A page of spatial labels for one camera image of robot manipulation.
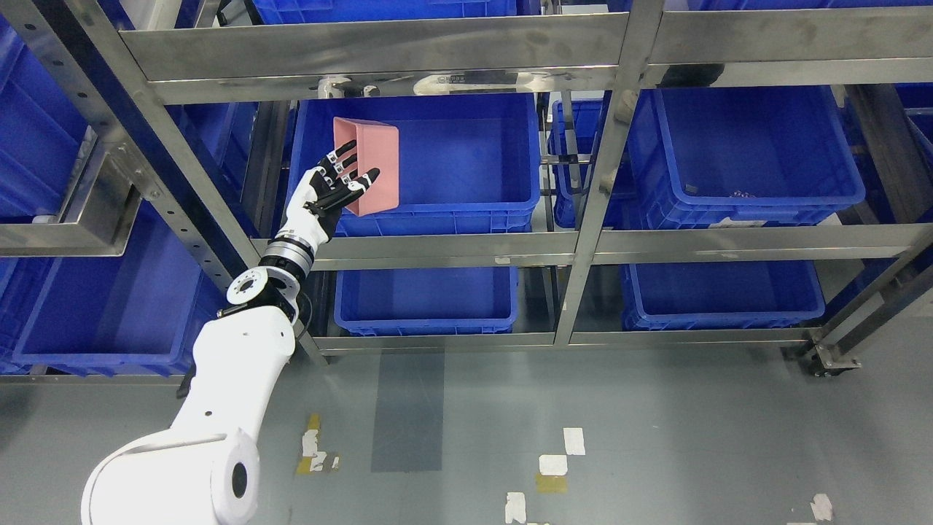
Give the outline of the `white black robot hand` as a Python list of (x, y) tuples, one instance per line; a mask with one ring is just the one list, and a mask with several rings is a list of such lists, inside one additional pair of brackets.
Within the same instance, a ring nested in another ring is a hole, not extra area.
[(357, 142), (350, 140), (308, 169), (284, 209), (284, 225), (276, 238), (296, 241), (310, 252), (330, 242), (347, 206), (356, 203), (380, 175), (357, 169)]

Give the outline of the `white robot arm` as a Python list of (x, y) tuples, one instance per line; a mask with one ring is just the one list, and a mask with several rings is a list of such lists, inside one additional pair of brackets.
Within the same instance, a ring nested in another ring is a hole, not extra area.
[(246, 524), (259, 506), (259, 431), (296, 348), (301, 285), (316, 243), (279, 235), (231, 282), (229, 305), (195, 339), (189, 391), (167, 429), (100, 462), (83, 524)]

